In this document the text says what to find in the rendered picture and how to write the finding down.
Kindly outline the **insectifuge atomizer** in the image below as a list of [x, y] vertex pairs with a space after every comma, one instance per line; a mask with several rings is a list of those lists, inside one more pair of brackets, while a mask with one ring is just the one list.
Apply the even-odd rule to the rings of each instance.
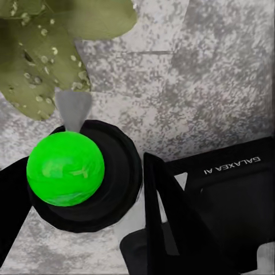
[[117, 223], [138, 201], [142, 160], [118, 127], [87, 120], [95, 102], [90, 93], [72, 88], [53, 98], [63, 125], [29, 155], [30, 202], [57, 229], [98, 232]]

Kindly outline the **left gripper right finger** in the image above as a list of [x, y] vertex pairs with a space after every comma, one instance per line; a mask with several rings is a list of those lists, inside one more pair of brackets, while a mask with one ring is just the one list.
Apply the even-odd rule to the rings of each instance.
[[[143, 164], [148, 275], [240, 275], [179, 182], [156, 155]], [[157, 191], [179, 255], [165, 249]]]

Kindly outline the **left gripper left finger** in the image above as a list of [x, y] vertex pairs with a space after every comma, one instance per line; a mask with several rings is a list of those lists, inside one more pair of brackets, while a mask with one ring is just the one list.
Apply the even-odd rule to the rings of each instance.
[[0, 268], [33, 207], [26, 185], [28, 159], [26, 156], [0, 171]]

